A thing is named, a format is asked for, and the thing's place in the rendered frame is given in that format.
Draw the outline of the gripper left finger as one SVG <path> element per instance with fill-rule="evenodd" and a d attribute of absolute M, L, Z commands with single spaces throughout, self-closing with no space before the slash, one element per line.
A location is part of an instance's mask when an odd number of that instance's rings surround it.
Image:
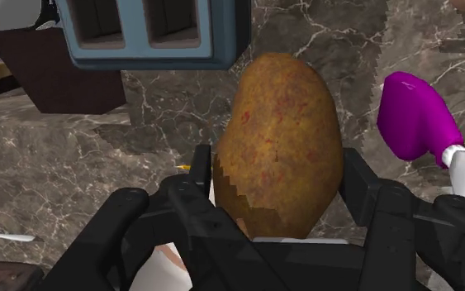
<path fill-rule="evenodd" d="M 211 149 L 197 146 L 188 174 L 164 179 L 159 190 L 120 188 L 97 210 L 37 291 L 130 291 L 154 248 L 169 242 L 190 275 L 189 291 L 257 291 L 250 240 L 208 199 Z"/>

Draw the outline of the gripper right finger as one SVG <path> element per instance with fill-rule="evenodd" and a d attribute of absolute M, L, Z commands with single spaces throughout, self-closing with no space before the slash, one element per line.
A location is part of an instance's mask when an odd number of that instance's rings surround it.
<path fill-rule="evenodd" d="M 418 259 L 453 291 L 465 291 L 465 197 L 443 194 L 428 203 L 377 177 L 354 148 L 344 149 L 339 193 L 368 229 L 358 291 L 429 291 L 415 278 Z"/>

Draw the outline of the white rounded object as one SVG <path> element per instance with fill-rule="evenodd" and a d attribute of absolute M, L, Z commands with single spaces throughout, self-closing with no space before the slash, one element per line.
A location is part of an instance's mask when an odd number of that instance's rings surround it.
<path fill-rule="evenodd" d="M 129 291 L 189 291 L 192 281 L 175 246 L 187 238 L 185 227 L 168 198 L 181 174 L 163 179 L 149 197 L 149 207 L 131 226 L 130 243 L 146 243 L 150 257 L 137 272 Z"/>

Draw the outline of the purple and white toy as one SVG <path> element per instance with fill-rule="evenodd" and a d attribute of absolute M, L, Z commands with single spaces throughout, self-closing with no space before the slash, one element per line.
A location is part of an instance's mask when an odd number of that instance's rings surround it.
<path fill-rule="evenodd" d="M 443 98 L 423 79 L 406 72 L 383 84 L 377 128 L 393 154 L 416 160 L 426 153 L 447 169 L 452 193 L 465 197 L 465 146 Z"/>

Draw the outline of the brown potato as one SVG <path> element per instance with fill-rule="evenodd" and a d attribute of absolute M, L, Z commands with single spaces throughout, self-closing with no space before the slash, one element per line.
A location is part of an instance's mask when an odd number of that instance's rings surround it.
<path fill-rule="evenodd" d="M 265 53 L 241 75 L 216 144 L 216 205 L 244 234 L 304 239 L 343 178 L 335 101 L 303 61 Z"/>

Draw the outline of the blue toaster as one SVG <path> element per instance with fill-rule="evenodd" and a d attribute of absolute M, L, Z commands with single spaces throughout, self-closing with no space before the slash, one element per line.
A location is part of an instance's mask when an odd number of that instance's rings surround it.
<path fill-rule="evenodd" d="M 55 0 L 80 69 L 229 69 L 251 39 L 251 0 Z"/>

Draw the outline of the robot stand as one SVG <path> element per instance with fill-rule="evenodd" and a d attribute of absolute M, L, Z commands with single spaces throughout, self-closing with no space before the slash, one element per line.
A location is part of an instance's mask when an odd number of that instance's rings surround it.
<path fill-rule="evenodd" d="M 42 113 L 103 114 L 126 103 L 121 72 L 75 67 L 60 29 L 0 31 L 0 58 Z"/>

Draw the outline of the thin white utensil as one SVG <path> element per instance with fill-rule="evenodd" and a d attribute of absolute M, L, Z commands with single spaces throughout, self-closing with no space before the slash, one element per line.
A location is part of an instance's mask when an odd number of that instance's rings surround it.
<path fill-rule="evenodd" d="M 35 237 L 29 236 L 29 235 L 0 233 L 0 239 L 9 240 L 9 241 L 31 242 L 35 240 Z"/>

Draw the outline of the dark brown flat object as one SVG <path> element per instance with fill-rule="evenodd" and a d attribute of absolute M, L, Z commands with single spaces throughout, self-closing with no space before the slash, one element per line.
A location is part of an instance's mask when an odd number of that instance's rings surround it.
<path fill-rule="evenodd" d="M 38 265 L 0 261 L 0 291 L 33 291 L 43 276 Z"/>

